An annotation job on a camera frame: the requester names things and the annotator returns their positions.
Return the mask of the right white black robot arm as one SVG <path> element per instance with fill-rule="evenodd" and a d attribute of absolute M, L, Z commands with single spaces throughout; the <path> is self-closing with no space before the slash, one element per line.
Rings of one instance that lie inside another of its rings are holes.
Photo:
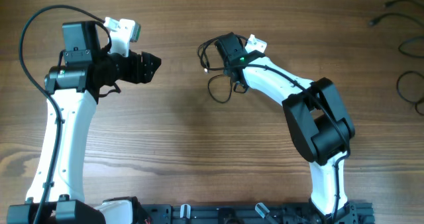
<path fill-rule="evenodd" d="M 267 44 L 230 32 L 214 39 L 231 91 L 255 89 L 279 103 L 295 149 L 309 163 L 311 202 L 324 217 L 336 219 L 347 203 L 343 165 L 355 135 L 352 119 L 334 83 L 295 76 L 275 65 Z"/>

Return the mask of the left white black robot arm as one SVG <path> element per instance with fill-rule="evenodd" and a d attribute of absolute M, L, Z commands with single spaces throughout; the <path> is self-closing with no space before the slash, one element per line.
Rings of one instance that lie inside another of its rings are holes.
<path fill-rule="evenodd" d="M 36 175 L 25 202 L 12 205 L 8 223 L 150 223 L 135 197 L 85 203 L 83 162 L 87 134 L 101 88 L 119 92 L 117 82 L 150 82 L 161 60 L 130 45 L 141 27 L 132 20 L 106 18 L 62 26 L 65 48 L 44 79 L 48 120 Z"/>

